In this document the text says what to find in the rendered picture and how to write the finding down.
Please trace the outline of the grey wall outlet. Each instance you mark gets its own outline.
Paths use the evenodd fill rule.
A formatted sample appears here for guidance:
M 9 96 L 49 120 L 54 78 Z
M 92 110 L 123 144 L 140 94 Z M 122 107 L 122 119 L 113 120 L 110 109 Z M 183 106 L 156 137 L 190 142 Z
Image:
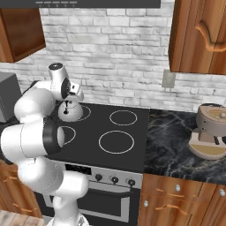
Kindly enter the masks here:
M 162 87 L 173 88 L 175 86 L 176 74 L 170 70 L 163 71 Z

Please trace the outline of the brown wooden wall cupboard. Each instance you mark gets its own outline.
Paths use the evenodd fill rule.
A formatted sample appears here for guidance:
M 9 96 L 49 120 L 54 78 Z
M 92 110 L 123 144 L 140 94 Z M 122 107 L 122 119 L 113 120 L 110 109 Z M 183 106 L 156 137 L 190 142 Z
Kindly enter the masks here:
M 45 47 L 38 9 L 0 8 L 0 62 L 15 63 Z

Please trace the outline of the beige coffee machine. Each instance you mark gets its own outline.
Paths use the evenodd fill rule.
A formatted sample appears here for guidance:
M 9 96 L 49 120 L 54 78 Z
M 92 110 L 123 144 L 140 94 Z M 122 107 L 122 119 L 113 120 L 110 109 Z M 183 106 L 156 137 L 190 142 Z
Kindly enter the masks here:
M 226 107 L 215 103 L 201 104 L 196 124 L 188 143 L 190 150 L 206 160 L 226 156 Z

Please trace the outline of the brown wooden base cupboard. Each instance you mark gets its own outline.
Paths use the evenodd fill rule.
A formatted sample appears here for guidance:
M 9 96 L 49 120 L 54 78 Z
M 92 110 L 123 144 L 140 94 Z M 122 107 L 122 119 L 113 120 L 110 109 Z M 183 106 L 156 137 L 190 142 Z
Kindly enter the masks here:
M 34 192 L 18 178 L 15 164 L 0 160 L 0 210 L 42 218 Z

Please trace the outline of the brown wooden drawer front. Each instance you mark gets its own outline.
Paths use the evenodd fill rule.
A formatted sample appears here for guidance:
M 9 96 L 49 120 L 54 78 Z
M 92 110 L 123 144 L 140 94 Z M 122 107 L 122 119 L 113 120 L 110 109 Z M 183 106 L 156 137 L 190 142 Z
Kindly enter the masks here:
M 214 184 L 144 174 L 138 226 L 200 226 L 214 191 Z

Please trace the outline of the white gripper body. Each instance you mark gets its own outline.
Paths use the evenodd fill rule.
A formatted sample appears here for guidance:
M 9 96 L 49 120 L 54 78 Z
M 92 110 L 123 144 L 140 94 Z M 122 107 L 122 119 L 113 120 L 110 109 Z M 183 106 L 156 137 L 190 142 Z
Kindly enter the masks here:
M 69 95 L 69 99 L 71 101 L 75 101 L 75 102 L 82 102 L 84 100 L 84 94 L 83 94 L 82 90 L 79 90 L 76 94 L 71 93 Z

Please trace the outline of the brown wooden base cupboard door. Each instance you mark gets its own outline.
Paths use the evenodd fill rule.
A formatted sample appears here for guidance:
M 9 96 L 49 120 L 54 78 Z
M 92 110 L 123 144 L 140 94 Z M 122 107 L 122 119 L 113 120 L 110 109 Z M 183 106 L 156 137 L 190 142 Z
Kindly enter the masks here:
M 219 190 L 225 191 L 220 196 Z M 226 185 L 217 185 L 200 226 L 226 226 Z

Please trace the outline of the grey microwave oven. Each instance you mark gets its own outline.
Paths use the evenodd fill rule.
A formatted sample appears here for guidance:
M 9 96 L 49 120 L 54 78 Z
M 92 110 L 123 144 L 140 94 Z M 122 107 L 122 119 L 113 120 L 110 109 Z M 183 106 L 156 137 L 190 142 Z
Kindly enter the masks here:
M 20 97 L 16 74 L 0 72 L 0 123 L 6 123 L 14 116 L 14 105 Z

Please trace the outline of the oven door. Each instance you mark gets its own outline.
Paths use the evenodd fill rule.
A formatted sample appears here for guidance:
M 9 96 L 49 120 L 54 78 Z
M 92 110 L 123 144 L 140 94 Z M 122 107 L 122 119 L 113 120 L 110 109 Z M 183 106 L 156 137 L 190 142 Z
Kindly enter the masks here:
M 78 207 L 91 226 L 137 226 L 140 189 L 127 187 L 129 196 L 112 195 L 107 192 L 92 192 L 78 199 Z

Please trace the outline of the black stove with hob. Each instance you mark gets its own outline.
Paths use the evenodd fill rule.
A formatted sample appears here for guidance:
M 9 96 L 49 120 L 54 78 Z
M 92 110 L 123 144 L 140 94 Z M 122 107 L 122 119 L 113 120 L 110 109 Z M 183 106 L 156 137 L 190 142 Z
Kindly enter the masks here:
M 59 121 L 65 146 L 49 157 L 64 170 L 85 174 L 91 182 L 141 190 L 146 150 L 148 110 L 82 103 L 83 116 L 76 122 Z M 96 174 L 102 175 L 97 181 Z M 135 186 L 129 186 L 133 179 Z

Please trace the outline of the grey range hood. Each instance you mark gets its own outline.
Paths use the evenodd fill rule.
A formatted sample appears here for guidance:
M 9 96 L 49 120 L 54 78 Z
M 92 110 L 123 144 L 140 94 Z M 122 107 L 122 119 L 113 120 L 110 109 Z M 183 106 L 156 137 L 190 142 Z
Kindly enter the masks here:
M 154 8 L 161 0 L 0 0 L 0 8 Z

